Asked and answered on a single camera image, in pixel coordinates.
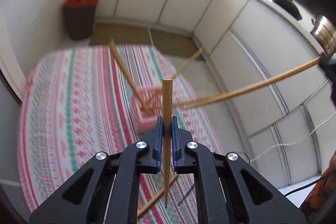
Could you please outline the person hand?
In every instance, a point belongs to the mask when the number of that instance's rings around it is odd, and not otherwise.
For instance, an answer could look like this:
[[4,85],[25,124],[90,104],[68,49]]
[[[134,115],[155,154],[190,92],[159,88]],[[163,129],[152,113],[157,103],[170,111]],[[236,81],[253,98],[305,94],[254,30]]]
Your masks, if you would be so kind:
[[299,207],[307,221],[322,209],[323,205],[325,205],[327,200],[335,192],[335,153],[330,159],[329,167],[322,176],[325,178],[315,184],[314,188]]

